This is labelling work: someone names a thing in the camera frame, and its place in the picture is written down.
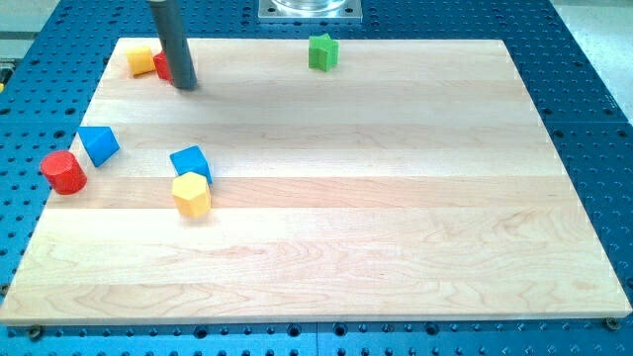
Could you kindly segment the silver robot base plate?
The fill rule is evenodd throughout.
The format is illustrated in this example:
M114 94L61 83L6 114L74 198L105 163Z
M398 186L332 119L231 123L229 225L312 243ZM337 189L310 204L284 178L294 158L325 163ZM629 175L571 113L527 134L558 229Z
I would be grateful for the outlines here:
M257 0L261 21L269 23L321 20L361 21L361 0Z

